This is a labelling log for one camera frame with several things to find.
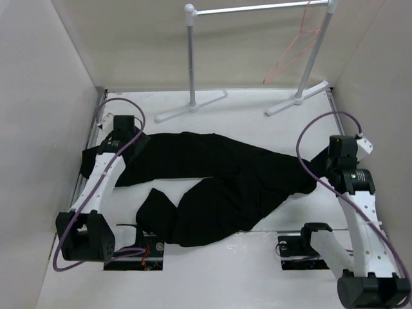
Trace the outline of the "black trousers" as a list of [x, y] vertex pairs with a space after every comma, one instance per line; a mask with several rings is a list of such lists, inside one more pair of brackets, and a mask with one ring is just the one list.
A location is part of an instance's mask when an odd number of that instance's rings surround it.
[[159, 133], [116, 185], [198, 178], [178, 205], [152, 189], [136, 214], [145, 232], [168, 244], [197, 247], [251, 230], [289, 196], [313, 192], [317, 178], [310, 161], [217, 134]]

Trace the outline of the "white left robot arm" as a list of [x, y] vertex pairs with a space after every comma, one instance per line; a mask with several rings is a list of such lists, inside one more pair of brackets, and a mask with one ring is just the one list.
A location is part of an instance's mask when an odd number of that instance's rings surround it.
[[109, 225], [102, 209], [108, 204], [126, 164], [135, 159], [149, 137], [132, 115], [113, 118], [113, 130], [97, 147], [88, 181], [69, 211], [55, 220], [60, 251], [66, 261], [111, 261], [122, 249], [129, 256], [144, 251], [144, 240], [132, 225]]

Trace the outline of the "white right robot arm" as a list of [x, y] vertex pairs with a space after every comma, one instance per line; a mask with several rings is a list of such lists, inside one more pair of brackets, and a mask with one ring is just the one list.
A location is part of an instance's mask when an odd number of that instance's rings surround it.
[[372, 175], [357, 167], [372, 149], [365, 138], [333, 135], [323, 161], [325, 186], [343, 210], [352, 250], [326, 223], [306, 223], [298, 245], [305, 254], [317, 252], [332, 271], [343, 307], [401, 308], [411, 297], [411, 283], [397, 271], [395, 253], [380, 229]]

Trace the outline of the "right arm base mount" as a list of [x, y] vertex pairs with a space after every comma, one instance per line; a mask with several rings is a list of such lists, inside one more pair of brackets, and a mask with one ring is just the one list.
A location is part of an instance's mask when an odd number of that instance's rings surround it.
[[300, 234], [279, 234], [276, 254], [284, 271], [329, 269], [319, 253], [304, 244]]

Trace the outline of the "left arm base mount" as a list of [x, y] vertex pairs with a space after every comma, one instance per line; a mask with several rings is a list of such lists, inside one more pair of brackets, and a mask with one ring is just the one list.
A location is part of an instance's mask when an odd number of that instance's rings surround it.
[[161, 271], [165, 244], [155, 234], [139, 231], [135, 244], [114, 253], [104, 271]]

